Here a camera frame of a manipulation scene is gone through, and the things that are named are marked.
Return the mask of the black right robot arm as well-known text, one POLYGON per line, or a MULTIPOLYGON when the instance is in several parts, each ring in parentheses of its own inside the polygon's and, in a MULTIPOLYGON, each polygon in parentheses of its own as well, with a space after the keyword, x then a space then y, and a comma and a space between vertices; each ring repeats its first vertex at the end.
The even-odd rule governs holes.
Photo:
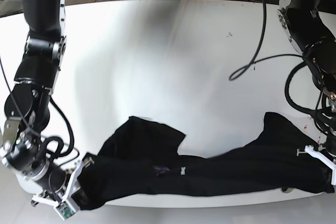
POLYGON ((46 195, 61 202, 68 175, 55 160, 74 148, 58 136, 43 136, 50 119, 49 105, 66 48, 65 0, 22 0, 29 26, 22 60, 4 105, 6 122, 1 161, 39 185, 46 195))

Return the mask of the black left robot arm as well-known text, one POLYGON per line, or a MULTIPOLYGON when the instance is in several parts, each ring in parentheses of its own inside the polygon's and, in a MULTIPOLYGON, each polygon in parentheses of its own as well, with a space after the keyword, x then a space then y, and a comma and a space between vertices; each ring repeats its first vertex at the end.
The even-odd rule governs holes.
POLYGON ((294 49, 303 56, 321 93, 321 108, 309 110, 295 105, 285 88, 286 99, 296 110, 310 114, 327 135, 324 148, 335 155, 335 36, 323 23, 321 0, 279 0, 278 17, 294 49))

